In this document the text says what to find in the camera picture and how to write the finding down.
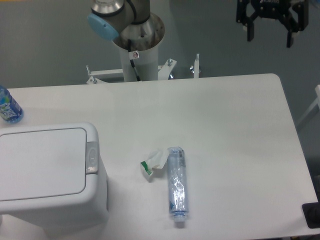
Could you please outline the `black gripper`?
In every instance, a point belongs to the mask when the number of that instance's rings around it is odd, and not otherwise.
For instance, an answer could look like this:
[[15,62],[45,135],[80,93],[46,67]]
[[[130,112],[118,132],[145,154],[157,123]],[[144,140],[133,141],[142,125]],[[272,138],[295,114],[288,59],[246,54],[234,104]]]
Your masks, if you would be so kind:
[[[253,12],[247,15],[247,7]],[[304,31],[309,24],[308,0],[237,0],[236,22],[246,27],[247,41],[255,36],[254,21],[257,17],[278,20],[287,30],[286,47],[293,45],[293,34]]]

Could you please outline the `silver robot arm blue cap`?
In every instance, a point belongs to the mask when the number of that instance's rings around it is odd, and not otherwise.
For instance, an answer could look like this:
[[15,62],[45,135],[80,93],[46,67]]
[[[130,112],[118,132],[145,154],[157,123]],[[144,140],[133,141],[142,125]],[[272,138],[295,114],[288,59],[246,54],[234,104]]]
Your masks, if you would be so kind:
[[[254,38],[256,18],[278,20],[287,29],[286,47],[293,45],[293,34],[309,24],[308,0],[238,0],[236,22],[247,30],[247,41]],[[151,18],[149,0],[94,0],[87,20],[101,38],[113,41],[130,25],[142,25]]]

